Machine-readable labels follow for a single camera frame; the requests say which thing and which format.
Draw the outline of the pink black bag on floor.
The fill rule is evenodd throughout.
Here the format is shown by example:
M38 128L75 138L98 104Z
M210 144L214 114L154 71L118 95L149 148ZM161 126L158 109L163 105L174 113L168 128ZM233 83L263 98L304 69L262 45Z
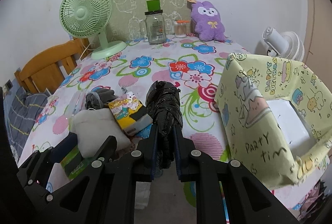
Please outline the pink black bag on floor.
M323 223L331 212L331 188L319 180L310 191L299 210L299 223Z

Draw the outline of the dark grey drawstring pouch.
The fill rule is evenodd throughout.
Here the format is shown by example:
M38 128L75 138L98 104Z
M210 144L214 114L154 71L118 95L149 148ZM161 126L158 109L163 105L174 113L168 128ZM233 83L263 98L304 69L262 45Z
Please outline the dark grey drawstring pouch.
M85 109L103 109L108 104L118 98L114 90L107 88L99 88L89 92L85 96Z

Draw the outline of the green tissue pack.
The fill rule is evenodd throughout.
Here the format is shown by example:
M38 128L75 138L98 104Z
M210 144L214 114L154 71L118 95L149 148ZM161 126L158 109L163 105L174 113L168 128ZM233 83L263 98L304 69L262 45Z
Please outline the green tissue pack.
M60 162L69 180L75 179L90 163L90 159L83 158L76 145Z

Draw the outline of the toothpick jar orange lid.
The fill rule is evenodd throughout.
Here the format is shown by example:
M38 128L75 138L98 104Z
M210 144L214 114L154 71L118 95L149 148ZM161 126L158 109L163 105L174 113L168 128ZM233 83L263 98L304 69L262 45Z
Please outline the toothpick jar orange lid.
M176 38L185 38L187 36L187 25L189 20L175 20L173 22L173 29Z

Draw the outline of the green desk fan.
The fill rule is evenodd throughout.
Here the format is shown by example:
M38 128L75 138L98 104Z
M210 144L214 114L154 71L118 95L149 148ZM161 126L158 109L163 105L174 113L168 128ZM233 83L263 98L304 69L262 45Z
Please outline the green desk fan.
M127 47L122 40L107 40L106 27L111 13L112 0L62 0L59 10L61 25L71 36L98 37L100 46L91 54L94 60L114 56Z

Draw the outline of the black plastic bag bundle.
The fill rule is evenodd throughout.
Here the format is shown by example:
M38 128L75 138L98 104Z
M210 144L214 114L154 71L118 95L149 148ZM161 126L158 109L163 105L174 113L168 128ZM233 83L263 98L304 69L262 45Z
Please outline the black plastic bag bundle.
M157 125L157 166L167 169L175 159L175 126L183 126L181 90L168 81L155 81L146 96L146 108Z

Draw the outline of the green cup on jar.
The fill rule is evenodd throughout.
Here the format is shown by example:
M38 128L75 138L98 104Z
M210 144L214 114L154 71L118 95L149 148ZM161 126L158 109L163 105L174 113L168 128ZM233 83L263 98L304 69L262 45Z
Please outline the green cup on jar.
M148 12L154 12L161 10L160 0L148 0L146 1Z

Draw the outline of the green cartoon backing board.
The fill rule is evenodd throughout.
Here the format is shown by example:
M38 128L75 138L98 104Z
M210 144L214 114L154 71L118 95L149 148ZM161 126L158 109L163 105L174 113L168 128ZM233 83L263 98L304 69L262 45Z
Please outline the green cartoon backing board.
M111 18L106 27L109 41L132 41L142 37L140 22L145 19L149 0L112 0ZM189 20L191 9L187 0L159 0L163 10L165 30L169 34L173 21Z

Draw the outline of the clear plastic sleeve pack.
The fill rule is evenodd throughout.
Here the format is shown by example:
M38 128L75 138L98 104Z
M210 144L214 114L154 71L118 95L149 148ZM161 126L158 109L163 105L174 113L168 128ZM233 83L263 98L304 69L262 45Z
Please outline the clear plastic sleeve pack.
M77 91L73 95L65 112L66 119L69 122L73 116L75 116L81 110L85 109L85 96L86 96L85 90Z

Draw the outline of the glass mason jar mug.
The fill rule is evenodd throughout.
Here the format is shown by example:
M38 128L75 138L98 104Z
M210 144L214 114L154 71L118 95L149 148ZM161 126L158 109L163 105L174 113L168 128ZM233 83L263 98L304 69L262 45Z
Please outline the glass mason jar mug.
M163 10L145 12L145 19L140 22L140 31L152 45L166 42Z

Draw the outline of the yellow cartoon paper box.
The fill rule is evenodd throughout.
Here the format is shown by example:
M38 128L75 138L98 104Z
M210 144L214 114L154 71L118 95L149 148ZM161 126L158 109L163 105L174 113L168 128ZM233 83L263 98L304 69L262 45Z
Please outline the yellow cartoon paper box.
M215 100L232 157L269 189L302 183L331 149L331 92L300 61L231 53Z

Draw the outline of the grey plaid bedding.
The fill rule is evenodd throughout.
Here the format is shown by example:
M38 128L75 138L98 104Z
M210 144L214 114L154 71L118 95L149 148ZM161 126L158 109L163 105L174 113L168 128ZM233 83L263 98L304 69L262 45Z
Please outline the grey plaid bedding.
M12 104L7 110L6 127L9 145L16 163L49 96L48 93L29 93L22 86L13 95Z

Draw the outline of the white cloth drawstring pouch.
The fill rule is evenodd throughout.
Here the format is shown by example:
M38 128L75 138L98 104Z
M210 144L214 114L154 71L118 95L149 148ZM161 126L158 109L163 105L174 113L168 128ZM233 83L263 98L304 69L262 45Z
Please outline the white cloth drawstring pouch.
M70 131L77 134L78 149L83 158L93 157L110 135L116 138L117 151L131 145L108 108L81 110L72 118Z

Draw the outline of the yellow cartoon print pouch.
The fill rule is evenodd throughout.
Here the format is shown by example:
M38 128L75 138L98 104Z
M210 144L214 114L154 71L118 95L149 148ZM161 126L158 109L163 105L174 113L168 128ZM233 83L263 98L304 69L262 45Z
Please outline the yellow cartoon print pouch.
M134 136L152 124L146 107L133 92L127 92L108 104L124 134Z

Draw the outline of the purple plush bunny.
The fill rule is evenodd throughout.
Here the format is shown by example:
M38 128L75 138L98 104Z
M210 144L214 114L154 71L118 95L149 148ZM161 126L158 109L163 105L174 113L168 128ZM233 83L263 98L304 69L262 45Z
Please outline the purple plush bunny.
M194 22L194 31L203 42L226 40L225 27L221 22L220 13L209 1L196 2L191 5L191 18Z

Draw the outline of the white standing fan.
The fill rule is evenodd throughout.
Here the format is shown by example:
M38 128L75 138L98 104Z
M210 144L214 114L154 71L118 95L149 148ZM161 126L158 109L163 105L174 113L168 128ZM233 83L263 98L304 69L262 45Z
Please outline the white standing fan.
M304 45L298 34L293 31L279 33L273 27L267 27L262 34L268 45L267 55L292 59L302 62L304 59Z

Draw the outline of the floral tablecloth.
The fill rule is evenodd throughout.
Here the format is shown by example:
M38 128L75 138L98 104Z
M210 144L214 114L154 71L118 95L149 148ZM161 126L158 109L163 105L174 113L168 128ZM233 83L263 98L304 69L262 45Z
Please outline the floral tablecloth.
M196 148L213 159L227 162L230 149L214 96L228 54L244 49L232 40L202 42L195 37L170 36L163 44L140 40L128 43L121 52L99 60L86 57L76 65L67 60L33 75L38 88L51 92L46 104L38 106L33 127L25 131L26 142L19 163L34 151L44 151L63 140L70 129L70 102L79 94L112 89L120 96L132 92L144 102L150 85L168 81L181 90L183 134Z

